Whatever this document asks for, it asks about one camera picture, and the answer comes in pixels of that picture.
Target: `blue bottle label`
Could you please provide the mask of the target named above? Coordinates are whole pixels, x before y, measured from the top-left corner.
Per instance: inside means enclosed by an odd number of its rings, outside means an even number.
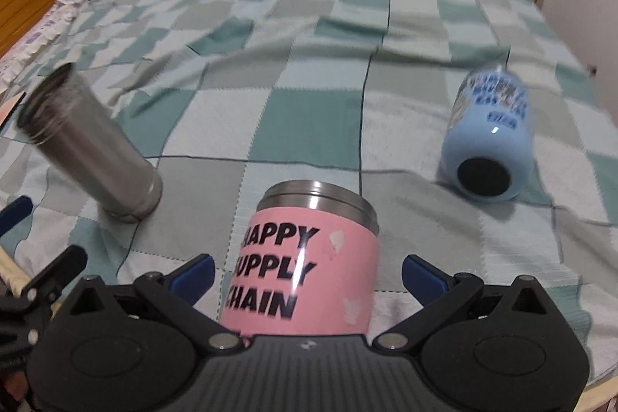
[[[526,123],[530,103],[521,81],[503,72],[479,72],[463,80],[453,105],[448,128],[461,121],[470,106],[492,107],[487,121],[517,129]]]

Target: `stainless steel tumbler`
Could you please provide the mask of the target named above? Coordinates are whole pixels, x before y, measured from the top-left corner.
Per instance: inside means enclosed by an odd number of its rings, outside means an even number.
[[[72,63],[54,70],[36,87],[17,117],[17,128],[116,218],[137,222],[158,205],[161,177]]]

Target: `checkered blanket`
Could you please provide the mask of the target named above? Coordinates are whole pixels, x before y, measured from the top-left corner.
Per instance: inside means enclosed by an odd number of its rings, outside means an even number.
[[[362,193],[381,260],[370,337],[419,308],[401,262],[419,254],[491,283],[539,278],[585,345],[591,380],[618,363],[618,131],[529,0],[105,0],[21,73],[32,90],[66,61],[159,169],[163,199],[121,224],[9,123],[0,199],[36,209],[2,239],[28,272],[69,243],[87,273],[129,282],[207,252],[217,316],[246,225],[288,179]],[[537,167],[515,200],[472,204],[439,178],[459,84],[490,61],[529,88]]]

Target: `blue gripper pad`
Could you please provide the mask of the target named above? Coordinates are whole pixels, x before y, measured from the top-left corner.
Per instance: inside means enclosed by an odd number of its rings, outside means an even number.
[[[415,256],[407,256],[401,266],[404,287],[423,306],[439,299],[449,291],[446,273]]]
[[[169,291],[193,306],[214,284],[214,271],[212,257],[201,255],[168,276]]]
[[[32,213],[32,199],[19,196],[0,211],[0,236],[5,235]]]

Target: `white wall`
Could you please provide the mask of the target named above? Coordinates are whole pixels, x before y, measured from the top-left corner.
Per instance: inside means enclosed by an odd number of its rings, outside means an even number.
[[[543,13],[584,65],[598,67],[596,94],[618,123],[618,0],[545,0]]]

